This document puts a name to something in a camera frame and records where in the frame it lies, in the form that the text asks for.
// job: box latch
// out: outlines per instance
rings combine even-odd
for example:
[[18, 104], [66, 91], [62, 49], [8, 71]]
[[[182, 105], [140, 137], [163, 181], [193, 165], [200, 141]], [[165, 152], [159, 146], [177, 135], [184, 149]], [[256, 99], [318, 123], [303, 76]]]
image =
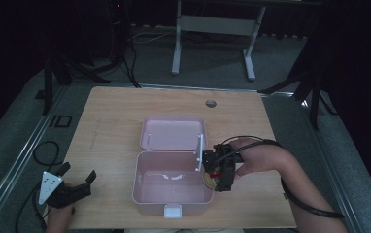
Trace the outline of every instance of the box latch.
[[201, 165], [203, 163], [203, 142], [204, 142], [204, 134], [198, 134], [198, 143], [197, 143], [197, 149], [195, 149], [195, 155], [197, 156], [197, 167], [195, 168], [196, 172], [201, 171]]
[[164, 218], [182, 218], [182, 205], [167, 204], [164, 206]]

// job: cable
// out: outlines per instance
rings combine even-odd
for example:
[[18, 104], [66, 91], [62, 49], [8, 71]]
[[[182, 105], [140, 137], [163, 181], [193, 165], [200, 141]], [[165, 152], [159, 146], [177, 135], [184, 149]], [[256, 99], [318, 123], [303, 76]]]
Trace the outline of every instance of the cable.
[[[55, 148], [56, 148], [54, 159], [52, 160], [51, 163], [44, 163], [44, 162], [42, 162], [41, 160], [39, 160], [37, 158], [37, 149], [40, 146], [46, 145], [46, 144], [53, 144], [53, 145], [55, 145]], [[47, 172], [50, 171], [50, 169], [52, 168], [52, 166], [62, 164], [62, 162], [56, 162], [56, 160], [57, 160], [57, 158], [59, 156], [59, 145], [58, 145], [58, 143], [56, 143], [54, 141], [45, 141], [44, 143], [41, 143], [41, 144], [37, 145], [37, 147], [34, 148], [34, 150], [32, 151], [32, 153], [33, 153], [34, 160], [38, 164], [44, 165], [44, 166], [49, 166], [48, 169], [47, 169]], [[30, 193], [28, 193], [28, 195], [25, 198], [25, 200], [22, 202], [21, 207], [19, 208], [18, 213], [17, 213], [17, 216], [16, 216], [16, 223], [15, 223], [15, 232], [16, 233], [19, 232], [19, 219], [21, 218], [22, 212], [23, 212], [23, 210], [24, 210], [24, 208], [25, 208], [25, 206], [28, 203], [28, 201], [29, 201], [30, 198], [32, 200], [32, 205], [33, 205], [33, 209], [34, 209], [34, 212], [35, 212], [35, 217], [40, 221], [41, 227], [42, 227], [43, 231], [45, 231], [46, 223], [44, 222], [44, 218], [40, 214], [40, 212], [39, 212], [39, 210], [37, 208], [37, 205], [36, 205], [36, 203], [37, 203], [36, 202], [37, 193], [38, 193], [40, 187], [41, 187], [41, 182], [37, 182], [35, 184], [35, 186], [31, 189]]]
[[43, 218], [46, 218], [46, 216], [49, 215], [49, 213], [51, 212], [51, 209], [52, 209], [52, 207], [49, 207], [49, 209], [47, 210], [47, 212], [46, 212], [46, 214], [43, 216]]
[[311, 207], [307, 204], [304, 204], [302, 203], [300, 200], [298, 200], [288, 189], [288, 187], [286, 186], [286, 183], [285, 181], [283, 181], [282, 179], [282, 187], [283, 187], [283, 191], [285, 192], [286, 196], [288, 197], [289, 200], [291, 200], [296, 206], [298, 206], [299, 208], [305, 210], [305, 211], [308, 211], [310, 212], [311, 214], [313, 215], [316, 215], [316, 216], [323, 216], [323, 217], [329, 217], [329, 218], [344, 218], [344, 216], [340, 213], [336, 213], [336, 212], [327, 212], [327, 211], [323, 211], [323, 210], [319, 210], [319, 209], [316, 209], [314, 207]]
[[135, 61], [137, 60], [137, 51], [134, 49], [134, 46], [133, 45], [131, 45], [130, 47], [131, 47], [132, 51], [134, 52], [134, 59], [133, 59], [133, 63], [131, 64], [131, 70], [130, 70], [130, 72], [131, 72], [131, 79], [134, 81], [135, 86], [137, 88], [141, 88], [140, 85], [135, 80], [135, 77], [134, 77], [134, 65], [135, 65]]
[[224, 142], [222, 142], [222, 144], [224, 145], [226, 142], [230, 141], [231, 139], [236, 139], [236, 138], [252, 138], [252, 139], [257, 139], [257, 140], [260, 140], [260, 141], [263, 141], [264, 140], [264, 139], [262, 139], [260, 137], [257, 137], [257, 136], [239, 135], [239, 136], [234, 136], [234, 137], [231, 137], [231, 138], [228, 138], [228, 139], [224, 140]]
[[234, 151], [232, 151], [232, 152], [224, 155], [223, 157], [220, 157], [220, 158], [216, 159], [214, 161], [214, 164], [216, 164], [216, 163], [224, 160], [225, 158], [227, 158], [227, 157], [229, 157], [229, 156], [231, 156], [231, 155], [233, 155], [233, 154], [235, 154], [237, 152], [240, 152], [241, 150], [245, 150], [247, 148], [256, 147], [256, 146], [259, 146], [259, 145], [274, 145], [274, 146], [280, 147], [280, 144], [278, 142], [276, 142], [276, 141], [273, 141], [273, 140], [270, 140], [270, 139], [263, 139], [262, 141], [259, 141], [259, 142], [247, 144], [247, 145], [245, 145], [243, 147], [240, 147], [240, 148], [238, 148], [238, 149], [236, 149], [236, 150], [234, 150]]
[[150, 34], [150, 35], [154, 35], [154, 34], [155, 34], [155, 35], [159, 35], [159, 36], [157, 36], [157, 37], [154, 37], [154, 38], [149, 39], [149, 40], [144, 41], [144, 42], [139, 42], [139, 41], [134, 42], [134, 43], [136, 43], [136, 44], [146, 44], [146, 43], [149, 43], [149, 42], [156, 41], [156, 40], [158, 40], [158, 39], [160, 39], [160, 38], [166, 37], [166, 36], [172, 34], [172, 33], [175, 32], [175, 31], [176, 31], [176, 30], [171, 30], [171, 31], [169, 31], [169, 32], [167, 32], [167, 33], [146, 33], [146, 32], [143, 32], [143, 33], [139, 33], [139, 34], [133, 36], [132, 38], [136, 38], [136, 37], [139, 37], [139, 36], [141, 36], [141, 35], [147, 35], [147, 34]]
[[141, 86], [137, 83], [137, 81], [135, 80], [135, 77], [134, 77], [134, 71], [133, 70], [134, 70], [134, 64], [135, 64], [137, 52], [135, 50], [133, 52], [134, 52], [134, 60], [133, 60], [133, 63], [131, 65], [131, 69], [128, 67], [127, 60], [125, 59], [125, 56], [122, 57], [122, 61], [124, 62], [125, 68], [127, 69], [127, 72], [124, 72], [124, 73], [128, 76], [128, 79], [131, 81], [131, 83], [134, 85], [134, 87], [141, 88]]

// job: white object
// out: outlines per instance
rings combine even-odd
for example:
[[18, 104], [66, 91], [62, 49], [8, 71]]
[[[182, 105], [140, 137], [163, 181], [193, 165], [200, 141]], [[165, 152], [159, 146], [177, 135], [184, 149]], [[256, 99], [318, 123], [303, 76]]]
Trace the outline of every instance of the white object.
[[40, 198], [38, 204], [43, 205], [52, 193], [62, 183], [62, 179], [49, 172], [43, 172], [43, 178], [41, 179]]
[[195, 168], [195, 171], [201, 172], [201, 165], [203, 164], [203, 142], [204, 142], [204, 134], [199, 134], [198, 136], [198, 144], [196, 149], [197, 155], [197, 168]]
[[169, 204], [164, 206], [165, 218], [182, 218], [182, 205]]

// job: human hand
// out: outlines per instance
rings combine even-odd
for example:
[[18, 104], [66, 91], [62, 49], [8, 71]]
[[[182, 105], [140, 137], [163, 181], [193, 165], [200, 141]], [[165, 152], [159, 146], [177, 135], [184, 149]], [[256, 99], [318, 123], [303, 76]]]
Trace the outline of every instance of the human hand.
[[[71, 187], [71, 185], [68, 183], [66, 183], [65, 186]], [[47, 223], [46, 233], [66, 232], [68, 226], [70, 225], [73, 212], [74, 203], [60, 209], [49, 206], [49, 219]]]
[[[236, 150], [256, 142], [259, 142], [259, 140], [253, 138], [239, 138], [229, 142], [229, 144]], [[259, 145], [247, 148], [240, 151], [240, 154], [244, 159], [244, 163], [236, 170], [236, 179], [254, 172], [266, 172], [271, 170], [280, 172], [287, 158], [292, 157], [287, 150], [274, 145]]]

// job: round hole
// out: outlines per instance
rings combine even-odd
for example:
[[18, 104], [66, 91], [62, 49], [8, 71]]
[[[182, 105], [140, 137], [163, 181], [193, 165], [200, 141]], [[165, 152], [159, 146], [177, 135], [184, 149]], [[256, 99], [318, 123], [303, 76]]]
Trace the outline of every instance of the round hole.
[[206, 106], [209, 108], [214, 108], [217, 105], [216, 101], [214, 100], [207, 100], [206, 101]]

